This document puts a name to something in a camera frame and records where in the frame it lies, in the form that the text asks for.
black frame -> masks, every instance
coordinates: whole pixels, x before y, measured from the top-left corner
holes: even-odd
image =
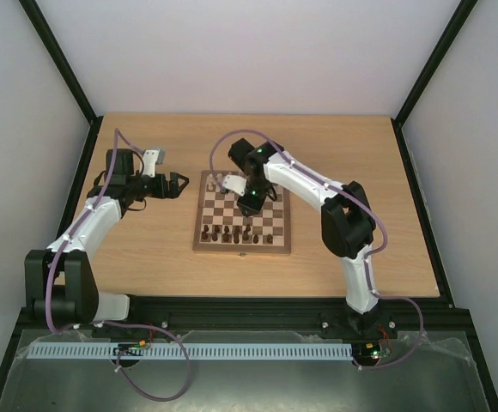
[[[90,125],[74,182],[58,228],[59,235],[64,232],[74,218],[103,117],[97,116],[88,102],[79,81],[76,79],[37,3],[34,0],[19,0],[19,2],[26,11],[29,20],[33,23],[33,27],[57,65],[59,72]],[[483,357],[471,315],[468,310],[458,309],[454,305],[402,130],[405,121],[476,3],[477,0],[462,0],[459,3],[400,112],[396,118],[392,119],[392,129],[404,163],[404,169],[440,292],[440,296],[437,298],[417,298],[416,302],[422,308],[427,330],[462,330],[465,332],[472,356],[477,363],[478,374],[482,381],[489,407],[492,411],[497,411],[498,397],[489,375],[486,360]],[[161,324],[161,322],[167,321],[169,329],[175,332],[188,330],[294,330],[301,334],[317,334],[326,338],[339,337],[335,327],[323,329],[321,325],[325,319],[335,318],[339,313],[339,308],[343,307],[345,302],[343,298],[254,299],[157,296],[132,296],[131,298],[132,309],[129,315],[131,320],[151,321],[153,324]],[[383,309],[395,315],[398,329],[418,330],[418,317],[411,305],[403,301],[381,301],[380,304]],[[0,367],[0,398],[22,331],[41,327],[45,326],[36,324],[24,311],[21,311]],[[115,329],[113,331],[106,329],[94,330],[94,334],[96,336],[108,336],[112,339],[134,338],[137,336],[137,332],[132,330]],[[350,341],[357,342],[357,339],[351,339]]]

wooden table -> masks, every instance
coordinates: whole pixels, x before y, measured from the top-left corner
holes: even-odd
[[[178,172],[191,182],[179,198],[149,199],[145,211],[127,213],[111,230],[92,261],[100,290],[184,296],[345,295],[338,257],[321,240],[319,214],[295,196],[290,256],[205,255],[191,250],[197,189],[201,171],[209,168],[209,151],[225,133],[250,128],[272,137],[330,179],[363,185],[390,237],[386,250],[373,257],[382,294],[438,296],[388,117],[110,113],[100,128],[76,213],[105,168],[116,127],[138,147],[165,148],[165,163],[158,171]],[[261,143],[255,136],[245,138]],[[227,158],[232,142],[234,138],[217,150],[217,169],[235,169]],[[380,231],[374,235],[378,245]]]

chessboard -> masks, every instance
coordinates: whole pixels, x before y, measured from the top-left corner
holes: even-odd
[[[228,174],[242,172],[216,171],[222,180]],[[197,203],[193,251],[248,253],[291,253],[291,220],[289,192],[274,185],[277,200],[269,197],[258,215],[244,217],[237,206],[238,195],[221,192],[209,170],[201,174]]]

robotic arm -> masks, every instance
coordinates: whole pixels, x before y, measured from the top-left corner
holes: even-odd
[[[222,182],[223,187],[240,196],[238,206],[245,216],[258,214],[266,197],[273,199],[275,192],[272,184],[281,185],[310,203],[321,214],[321,233],[325,246],[341,258],[347,284],[347,304],[361,315],[371,311],[378,299],[367,284],[364,256],[371,250],[375,222],[331,187],[348,192],[368,206],[365,191],[356,182],[345,185],[329,180],[295,161],[283,147],[277,147],[282,151],[281,154],[269,142],[258,148],[245,139],[234,143],[228,151],[228,157],[247,179],[228,175]],[[310,176],[324,183],[321,185]],[[371,287],[374,289],[370,262],[368,267]]]
[[[189,183],[188,178],[178,173],[171,173],[170,180],[167,181],[165,174],[155,172],[155,167],[162,164],[165,157],[165,150],[162,148],[145,150],[140,158],[140,170],[136,173],[133,159],[135,154],[130,149],[117,149],[112,168],[112,150],[108,150],[106,170],[94,181],[94,187],[88,193],[88,200],[81,214],[46,250],[33,250],[26,256],[26,304],[34,318],[46,316],[47,279],[57,254],[59,260],[53,275],[56,278],[63,271],[65,284],[52,287],[53,318],[78,324],[126,318],[129,297],[99,292],[90,260],[109,230],[127,211],[132,210],[134,202],[146,202],[147,197],[174,199]],[[100,179],[105,173],[111,174],[106,188],[100,185]]]

white wall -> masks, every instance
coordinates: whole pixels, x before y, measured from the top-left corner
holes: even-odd
[[[498,394],[498,2],[478,2],[405,127],[458,306]]]
[[[15,0],[0,2],[0,363],[23,259],[56,234],[88,126]]]
[[[395,116],[459,0],[39,0],[97,113]]]

